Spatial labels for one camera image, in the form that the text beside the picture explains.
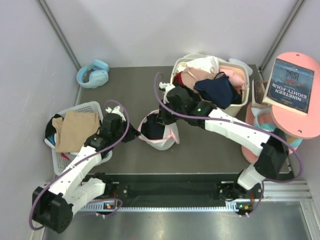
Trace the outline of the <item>white mesh laundry bag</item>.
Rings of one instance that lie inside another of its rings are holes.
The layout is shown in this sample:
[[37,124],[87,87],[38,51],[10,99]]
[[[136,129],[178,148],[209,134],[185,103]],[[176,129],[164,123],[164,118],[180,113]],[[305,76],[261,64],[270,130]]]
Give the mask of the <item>white mesh laundry bag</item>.
[[[158,114],[159,110],[153,110],[150,114]],[[142,123],[147,119],[147,116],[140,122],[138,126],[138,131],[140,132]],[[163,139],[159,140],[150,140],[147,139],[141,132],[139,139],[149,144],[151,147],[159,150],[159,151],[165,151],[172,147],[173,144],[179,144],[180,143],[180,137],[179,137],[179,130],[176,123],[164,125],[164,135]]]

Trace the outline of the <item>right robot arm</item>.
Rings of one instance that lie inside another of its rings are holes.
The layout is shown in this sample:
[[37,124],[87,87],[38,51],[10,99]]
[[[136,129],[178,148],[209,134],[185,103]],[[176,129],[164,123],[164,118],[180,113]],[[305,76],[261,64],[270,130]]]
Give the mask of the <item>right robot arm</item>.
[[257,160],[242,170],[233,192],[245,198],[256,184],[263,181],[281,182],[280,170],[289,155],[289,144],[280,129],[264,130],[232,117],[221,109],[195,101],[185,88],[170,83],[154,83],[154,93],[160,107],[160,121],[165,125],[179,120],[207,132],[219,134],[257,155]]

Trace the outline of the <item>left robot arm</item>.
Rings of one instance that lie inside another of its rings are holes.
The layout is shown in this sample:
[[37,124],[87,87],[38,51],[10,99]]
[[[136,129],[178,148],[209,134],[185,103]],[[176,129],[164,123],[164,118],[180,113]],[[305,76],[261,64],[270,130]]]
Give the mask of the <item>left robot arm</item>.
[[132,129],[129,114],[121,103],[107,108],[106,112],[100,130],[84,142],[67,168],[46,187],[34,190],[28,217],[32,230],[47,227],[62,233],[81,208],[90,202],[99,202],[100,196],[106,199],[113,194],[113,185],[98,177],[83,182],[90,170],[103,161],[103,154],[121,142],[135,139],[135,135],[129,134]]

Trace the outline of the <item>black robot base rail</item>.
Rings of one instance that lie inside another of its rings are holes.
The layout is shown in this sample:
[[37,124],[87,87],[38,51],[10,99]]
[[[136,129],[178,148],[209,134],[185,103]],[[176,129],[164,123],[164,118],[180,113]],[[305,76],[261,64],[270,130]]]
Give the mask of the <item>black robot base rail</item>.
[[222,207],[225,202],[257,203],[262,187],[241,188],[235,173],[111,174],[100,199],[118,198],[123,208]]

